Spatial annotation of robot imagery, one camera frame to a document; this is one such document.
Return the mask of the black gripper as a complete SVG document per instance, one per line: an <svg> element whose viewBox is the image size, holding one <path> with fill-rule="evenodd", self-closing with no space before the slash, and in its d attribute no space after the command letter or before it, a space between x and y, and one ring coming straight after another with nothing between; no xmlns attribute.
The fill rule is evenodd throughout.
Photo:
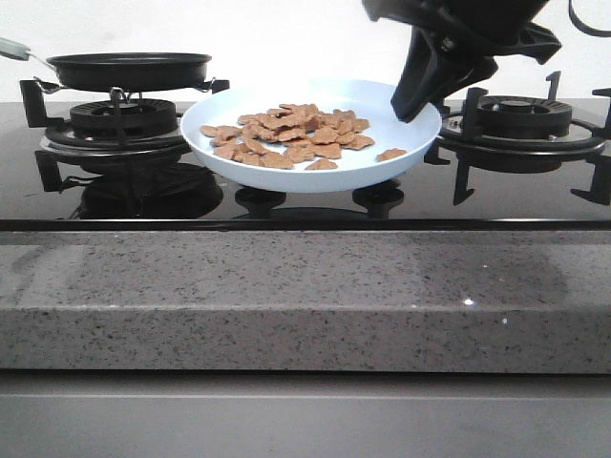
<svg viewBox="0 0 611 458"><path fill-rule="evenodd" d="M546 63L561 44L533 22L544 1L364 1L370 20L412 26L407 60L390 100L399 120L413 120L427 103L491 78L489 56L520 54ZM435 46L484 55L465 62L443 58Z"/></svg>

